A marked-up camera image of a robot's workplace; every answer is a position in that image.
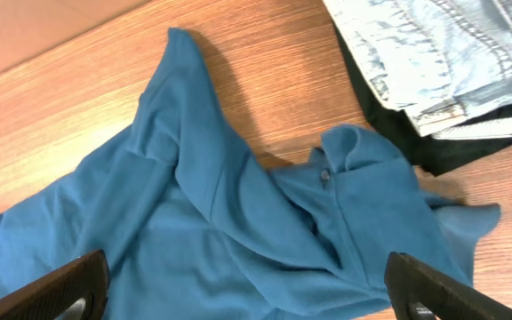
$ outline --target wooden table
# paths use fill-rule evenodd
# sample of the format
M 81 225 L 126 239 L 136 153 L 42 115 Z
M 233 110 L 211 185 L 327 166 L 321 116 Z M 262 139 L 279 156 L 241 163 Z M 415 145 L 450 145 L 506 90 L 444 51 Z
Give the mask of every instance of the wooden table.
M 195 31 L 228 120 L 264 165 L 305 161 L 336 124 L 366 125 L 320 0 L 153 1 L 0 75 L 0 211 L 132 121 L 171 26 Z M 502 205 L 476 288 L 512 307 L 512 147 L 424 181 Z

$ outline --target blue sweatshirt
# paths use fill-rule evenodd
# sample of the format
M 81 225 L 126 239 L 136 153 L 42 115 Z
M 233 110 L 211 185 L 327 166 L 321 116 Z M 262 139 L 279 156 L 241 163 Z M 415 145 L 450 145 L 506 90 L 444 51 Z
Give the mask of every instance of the blue sweatshirt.
M 170 29 L 133 123 L 0 215 L 0 298 L 103 249 L 106 319 L 349 319 L 389 306 L 392 251 L 471 284 L 499 216 L 421 191 L 390 142 L 352 125 L 266 172 Z

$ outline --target clothing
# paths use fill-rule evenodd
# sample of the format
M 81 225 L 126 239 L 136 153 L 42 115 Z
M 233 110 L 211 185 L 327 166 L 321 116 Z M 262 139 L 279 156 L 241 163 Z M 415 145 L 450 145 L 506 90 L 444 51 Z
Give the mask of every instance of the clothing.
M 512 137 L 512 117 L 454 126 L 432 134 L 436 139 L 471 140 Z
M 132 125 L 0 215 L 0 298 L 98 248 L 106 319 L 361 316 L 389 305 L 392 251 L 471 283 L 499 207 L 422 192 L 374 132 L 342 125 L 322 142 L 308 163 L 266 173 L 190 35 L 170 29 Z
M 339 30 L 335 28 L 347 72 L 367 122 L 392 141 L 411 164 L 437 176 L 512 145 L 512 138 L 488 140 L 437 140 L 416 133 L 404 112 L 383 108 L 359 71 Z M 512 105 L 469 120 L 467 125 L 509 119 Z
M 512 104 L 512 0 L 324 0 L 375 97 L 421 136 Z

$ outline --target wood grain surface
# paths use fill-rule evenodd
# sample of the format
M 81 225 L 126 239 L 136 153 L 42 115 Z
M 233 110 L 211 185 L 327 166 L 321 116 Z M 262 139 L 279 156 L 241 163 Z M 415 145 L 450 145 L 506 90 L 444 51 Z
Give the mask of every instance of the wood grain surface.
M 0 0 L 0 73 L 147 0 Z
M 320 0 L 153 1 L 0 75 L 0 212 L 132 121 L 168 27 L 195 31 L 228 120 L 268 167 L 305 161 L 334 125 L 366 125 Z M 512 307 L 512 147 L 420 177 L 501 204 L 477 248 L 476 288 Z

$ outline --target black garment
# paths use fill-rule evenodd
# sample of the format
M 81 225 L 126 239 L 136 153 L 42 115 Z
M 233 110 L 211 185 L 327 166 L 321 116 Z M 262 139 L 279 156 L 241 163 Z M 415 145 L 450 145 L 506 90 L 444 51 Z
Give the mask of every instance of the black garment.
M 365 82 L 336 27 L 335 33 L 364 117 L 377 132 L 392 141 L 411 164 L 419 165 L 425 171 L 437 176 L 512 145 L 512 138 L 438 140 L 430 136 L 419 136 L 403 111 L 397 112 L 381 106 Z M 475 124 L 484 120 L 510 116 L 512 116 L 512 105 L 493 110 L 464 124 Z

